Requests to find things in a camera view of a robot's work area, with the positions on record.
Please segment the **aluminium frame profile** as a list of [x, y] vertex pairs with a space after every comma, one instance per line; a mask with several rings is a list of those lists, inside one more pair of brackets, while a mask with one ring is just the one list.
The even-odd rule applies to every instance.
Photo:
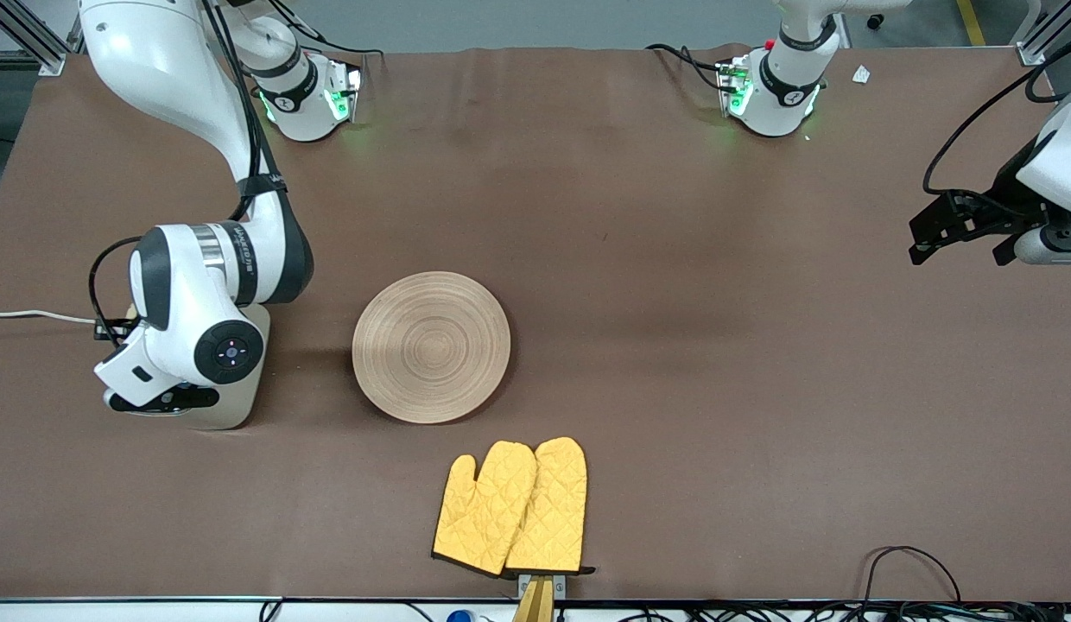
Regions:
[[85, 54], [81, 0], [0, 0], [0, 70], [62, 74], [69, 55]]
[[1010, 40], [1023, 67], [1040, 66], [1049, 49], [1071, 37], [1071, 0], [1023, 0], [1026, 13]]

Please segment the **yellow quilted oven mitt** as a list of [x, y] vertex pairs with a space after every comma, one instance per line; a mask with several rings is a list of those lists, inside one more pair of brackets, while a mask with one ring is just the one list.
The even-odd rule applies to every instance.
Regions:
[[536, 452], [493, 442], [484, 460], [461, 455], [450, 465], [429, 555], [488, 576], [503, 573], [536, 487]]
[[582, 563], [586, 534], [586, 453], [570, 437], [536, 447], [536, 485], [504, 567], [513, 574], [594, 574]]

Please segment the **beige chrome two-slot toaster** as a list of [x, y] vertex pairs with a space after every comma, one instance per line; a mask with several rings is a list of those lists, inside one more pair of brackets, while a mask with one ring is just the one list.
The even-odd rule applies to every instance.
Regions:
[[179, 384], [215, 386], [220, 399], [208, 409], [177, 416], [200, 429], [232, 429], [252, 410], [270, 330], [263, 306], [240, 312], [223, 273], [174, 273], [171, 286], [134, 290], [144, 319], [112, 354], [94, 366], [109, 390], [135, 405]]

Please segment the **round wooden plate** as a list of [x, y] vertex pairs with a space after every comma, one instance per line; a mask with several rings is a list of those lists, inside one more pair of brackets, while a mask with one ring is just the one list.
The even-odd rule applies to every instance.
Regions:
[[461, 273], [428, 271], [395, 280], [355, 324], [358, 386], [401, 422], [441, 425], [476, 412], [503, 381], [510, 355], [503, 304]]

